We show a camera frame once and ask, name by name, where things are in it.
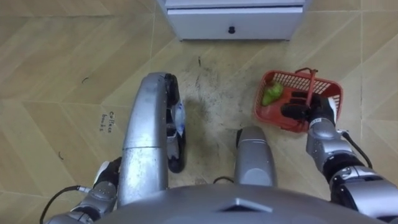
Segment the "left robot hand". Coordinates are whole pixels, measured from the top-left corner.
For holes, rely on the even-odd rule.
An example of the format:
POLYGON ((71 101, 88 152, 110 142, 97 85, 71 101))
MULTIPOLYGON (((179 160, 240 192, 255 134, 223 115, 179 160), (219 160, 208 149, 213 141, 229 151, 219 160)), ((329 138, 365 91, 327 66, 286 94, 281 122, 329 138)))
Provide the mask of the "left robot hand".
POLYGON ((100 166, 94 180, 93 187, 96 187, 101 182, 110 182, 116 188, 119 185, 119 169, 121 166, 122 157, 118 157, 113 161, 105 161, 100 166))

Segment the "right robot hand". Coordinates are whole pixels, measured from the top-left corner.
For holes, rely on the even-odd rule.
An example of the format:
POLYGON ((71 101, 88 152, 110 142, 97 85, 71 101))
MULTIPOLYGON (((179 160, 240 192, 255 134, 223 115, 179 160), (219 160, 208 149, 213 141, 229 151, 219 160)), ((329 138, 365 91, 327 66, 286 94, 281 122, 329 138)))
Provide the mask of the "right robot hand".
POLYGON ((280 108, 284 117, 296 121, 308 121, 311 123, 316 118, 325 118, 336 126, 336 110, 333 98, 326 98, 313 93, 310 104, 307 105, 308 92, 293 91, 291 99, 280 108))

